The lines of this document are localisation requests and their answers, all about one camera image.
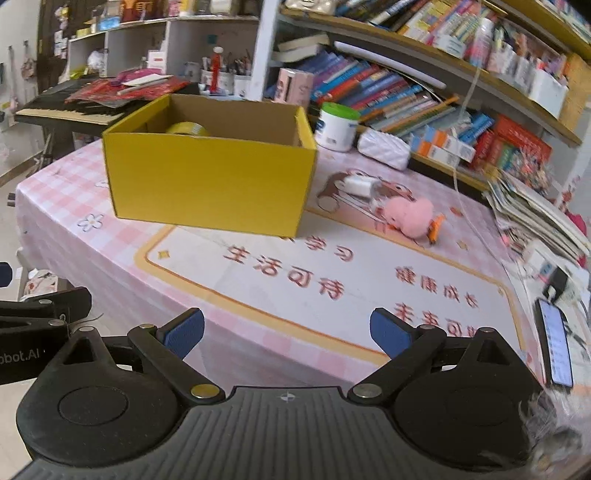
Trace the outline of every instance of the gray ribbed panel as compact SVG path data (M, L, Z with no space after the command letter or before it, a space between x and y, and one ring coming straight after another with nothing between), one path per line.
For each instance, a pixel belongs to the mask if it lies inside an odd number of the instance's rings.
M142 458L102 469L37 460L18 480L468 480L421 456L375 407L336 388L239 387L226 402L187 413L169 440ZM516 478L488 474L486 480Z

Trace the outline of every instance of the pink checkered tablecloth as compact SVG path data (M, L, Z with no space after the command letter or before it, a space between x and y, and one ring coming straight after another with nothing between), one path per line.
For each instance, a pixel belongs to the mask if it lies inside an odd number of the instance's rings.
M327 178L345 170L380 176L389 185L398 185L400 194L429 198L436 211L446 216L433 252L502 279L510 289L505 271L462 216L456 192L416 172L391 170L357 152L338 154L320 149L309 207L330 200L322 195ZM237 317L139 268L134 255L163 226L114 217L100 141L23 181L16 195L20 240L27 260L74 285L86 286L99 310L119 322L116 334L123 335L144 322L163 325L188 307L200 307L207 323L196 363L226 389L235 384L348 387L375 369L367 361ZM498 258L508 260L491 212L466 197L463 204Z

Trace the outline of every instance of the open cardboard box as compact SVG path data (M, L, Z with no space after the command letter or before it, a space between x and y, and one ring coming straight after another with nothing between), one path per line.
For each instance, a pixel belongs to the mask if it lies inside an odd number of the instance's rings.
M165 134L196 122L209 137ZM119 218L296 236L316 164L303 108L166 95L103 134Z

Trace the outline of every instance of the baseboard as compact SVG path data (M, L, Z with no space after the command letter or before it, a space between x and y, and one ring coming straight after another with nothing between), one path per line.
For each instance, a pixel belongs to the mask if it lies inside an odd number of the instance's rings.
M25 173L27 170L32 168L33 165L35 165L35 157L39 155L39 153L41 152L36 153L32 157L29 157L25 161L19 163L16 167L13 167L6 173L0 175L0 187L6 185L9 181L14 180L19 175Z

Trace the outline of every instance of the phone screen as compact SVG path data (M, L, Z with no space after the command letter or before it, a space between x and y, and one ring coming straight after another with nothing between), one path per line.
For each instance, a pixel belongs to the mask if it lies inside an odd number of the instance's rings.
M573 386L573 371L570 365L569 344L562 323L562 315L557 307L542 300L540 300L540 310L548 340L552 382L571 388Z

